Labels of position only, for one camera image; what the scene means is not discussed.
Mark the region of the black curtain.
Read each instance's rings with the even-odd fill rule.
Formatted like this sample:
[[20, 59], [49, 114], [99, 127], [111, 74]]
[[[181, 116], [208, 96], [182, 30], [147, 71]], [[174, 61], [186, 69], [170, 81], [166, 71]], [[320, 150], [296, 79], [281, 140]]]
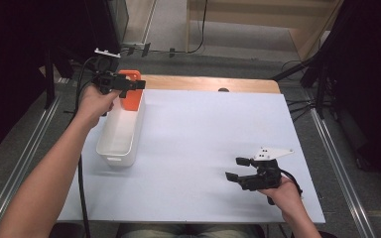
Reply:
[[381, 0], [343, 0], [322, 55], [357, 161], [381, 173]]
[[50, 86], [50, 61], [71, 74], [96, 49], [119, 51], [111, 0], [0, 0], [0, 144]]

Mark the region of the glass cabinet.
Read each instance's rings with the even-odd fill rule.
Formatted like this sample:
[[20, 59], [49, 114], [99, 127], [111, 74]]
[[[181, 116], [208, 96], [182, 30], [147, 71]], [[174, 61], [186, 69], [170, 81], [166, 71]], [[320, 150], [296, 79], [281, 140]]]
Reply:
[[120, 44], [122, 44], [129, 22], [129, 13], [126, 0], [108, 0], [108, 5], [117, 40]]

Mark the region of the wooden table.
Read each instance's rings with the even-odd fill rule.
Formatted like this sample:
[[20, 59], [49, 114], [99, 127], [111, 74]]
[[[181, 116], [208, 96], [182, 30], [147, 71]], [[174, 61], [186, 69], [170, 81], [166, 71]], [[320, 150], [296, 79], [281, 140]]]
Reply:
[[155, 75], [144, 74], [148, 89], [275, 93], [280, 94], [276, 81], [269, 79], [225, 78], [209, 76]]

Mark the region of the person's right hand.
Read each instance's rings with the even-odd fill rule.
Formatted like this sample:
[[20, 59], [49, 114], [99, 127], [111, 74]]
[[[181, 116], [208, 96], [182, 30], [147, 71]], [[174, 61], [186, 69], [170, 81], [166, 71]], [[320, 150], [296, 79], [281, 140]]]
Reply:
[[259, 189], [259, 192], [270, 197], [281, 209], [285, 220], [294, 218], [303, 211], [303, 203], [295, 184], [285, 177], [281, 177], [281, 184], [277, 188]]

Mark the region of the black metal stand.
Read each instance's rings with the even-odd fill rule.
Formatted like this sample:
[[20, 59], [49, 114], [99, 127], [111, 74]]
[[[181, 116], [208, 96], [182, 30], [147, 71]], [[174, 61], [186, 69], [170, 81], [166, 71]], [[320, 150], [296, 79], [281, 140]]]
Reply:
[[313, 56], [309, 59], [302, 60], [295, 66], [290, 67], [271, 77], [274, 81], [280, 81], [287, 76], [290, 76], [302, 69], [305, 70], [304, 75], [300, 79], [300, 84], [303, 88], [312, 87], [317, 84], [317, 95], [314, 100], [314, 109], [320, 119], [323, 119], [324, 95], [327, 80], [327, 65], [318, 56]]
[[87, 62], [84, 58], [69, 49], [60, 46], [45, 47], [46, 109], [49, 109], [56, 100], [54, 68], [57, 69], [62, 77], [71, 78], [73, 76], [73, 69], [70, 65], [70, 60], [78, 62], [87, 69], [94, 70], [94, 66], [90, 62]]

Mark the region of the orange phone case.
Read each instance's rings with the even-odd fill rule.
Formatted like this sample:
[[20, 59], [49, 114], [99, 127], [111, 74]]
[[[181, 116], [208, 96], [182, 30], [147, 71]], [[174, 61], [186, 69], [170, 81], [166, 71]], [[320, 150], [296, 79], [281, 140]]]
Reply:
[[[130, 80], [139, 80], [141, 78], [141, 73], [138, 70], [121, 69], [120, 73], [125, 74]], [[142, 89], [129, 90], [126, 93], [126, 97], [120, 99], [122, 107], [128, 111], [137, 111], [141, 102], [142, 93]]]

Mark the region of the white plastic storage box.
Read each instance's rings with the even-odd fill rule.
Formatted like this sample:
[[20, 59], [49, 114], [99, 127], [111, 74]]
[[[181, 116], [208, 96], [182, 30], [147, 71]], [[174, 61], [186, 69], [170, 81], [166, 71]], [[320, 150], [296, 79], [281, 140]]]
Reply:
[[96, 152], [109, 166], [130, 167], [136, 160], [145, 114], [144, 90], [137, 111], [125, 110], [120, 99], [113, 101], [114, 106], [106, 117]]

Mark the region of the person's left hand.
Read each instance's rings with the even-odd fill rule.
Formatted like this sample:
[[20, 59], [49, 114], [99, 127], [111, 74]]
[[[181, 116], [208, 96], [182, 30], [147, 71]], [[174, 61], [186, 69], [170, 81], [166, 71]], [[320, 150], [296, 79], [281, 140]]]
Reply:
[[82, 94], [74, 121], [87, 128], [94, 127], [104, 113], [112, 110], [113, 101], [119, 94], [119, 90], [102, 94], [95, 85], [88, 86]]

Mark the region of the white table mat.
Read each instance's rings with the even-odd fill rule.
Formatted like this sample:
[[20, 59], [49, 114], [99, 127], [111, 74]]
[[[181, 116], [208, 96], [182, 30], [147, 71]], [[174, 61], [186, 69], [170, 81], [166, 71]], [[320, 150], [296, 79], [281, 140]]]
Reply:
[[135, 163], [111, 167], [97, 154], [99, 122], [82, 152], [84, 183], [72, 184], [62, 220], [80, 220], [86, 209], [92, 221], [279, 222], [280, 210], [265, 195], [225, 176], [255, 174], [235, 159], [265, 147], [294, 151], [278, 164], [296, 178], [313, 222], [325, 221], [283, 95], [148, 89], [144, 98]]

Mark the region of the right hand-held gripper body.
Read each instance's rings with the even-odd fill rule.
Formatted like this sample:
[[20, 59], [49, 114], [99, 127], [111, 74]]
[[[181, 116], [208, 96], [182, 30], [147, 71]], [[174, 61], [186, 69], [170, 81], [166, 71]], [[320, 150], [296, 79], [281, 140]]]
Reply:
[[295, 178], [278, 166], [278, 159], [292, 154], [292, 149], [261, 148], [253, 158], [252, 167], [256, 174], [252, 175], [256, 190], [277, 188], [281, 184], [281, 177], [285, 175], [291, 180]]

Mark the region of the person's grey pants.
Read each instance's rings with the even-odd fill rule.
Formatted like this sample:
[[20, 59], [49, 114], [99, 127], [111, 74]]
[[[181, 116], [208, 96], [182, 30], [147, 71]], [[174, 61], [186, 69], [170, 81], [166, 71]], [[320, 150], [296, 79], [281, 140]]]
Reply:
[[259, 225], [120, 224], [116, 238], [265, 238]]

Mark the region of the metal floor rail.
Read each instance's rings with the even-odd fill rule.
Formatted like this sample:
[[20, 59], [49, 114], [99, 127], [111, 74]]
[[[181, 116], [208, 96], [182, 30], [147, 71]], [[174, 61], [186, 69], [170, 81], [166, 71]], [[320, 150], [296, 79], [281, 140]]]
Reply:
[[376, 238], [376, 234], [368, 218], [367, 212], [364, 209], [343, 165], [338, 149], [329, 134], [327, 125], [325, 121], [319, 117], [317, 103], [315, 108], [312, 109], [311, 114], [360, 238]]
[[16, 123], [0, 145], [0, 221], [25, 176], [53, 144], [46, 133], [61, 103], [56, 96], [48, 109], [41, 95]]

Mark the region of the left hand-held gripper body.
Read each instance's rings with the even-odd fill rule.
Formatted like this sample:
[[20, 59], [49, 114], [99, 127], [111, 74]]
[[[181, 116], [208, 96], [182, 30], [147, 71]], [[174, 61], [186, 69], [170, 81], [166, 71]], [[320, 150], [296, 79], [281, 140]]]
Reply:
[[102, 94], [112, 90], [126, 90], [126, 76], [116, 72], [120, 55], [109, 50], [95, 49], [96, 60], [92, 63], [94, 78], [92, 82], [97, 85]]

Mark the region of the light wooden shelf frame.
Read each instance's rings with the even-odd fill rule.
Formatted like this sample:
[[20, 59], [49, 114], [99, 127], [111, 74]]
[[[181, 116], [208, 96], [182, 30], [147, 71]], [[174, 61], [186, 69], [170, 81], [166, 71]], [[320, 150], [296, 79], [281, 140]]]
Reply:
[[291, 51], [305, 60], [316, 52], [344, 0], [186, 0], [186, 48], [206, 25], [210, 54], [255, 58]]

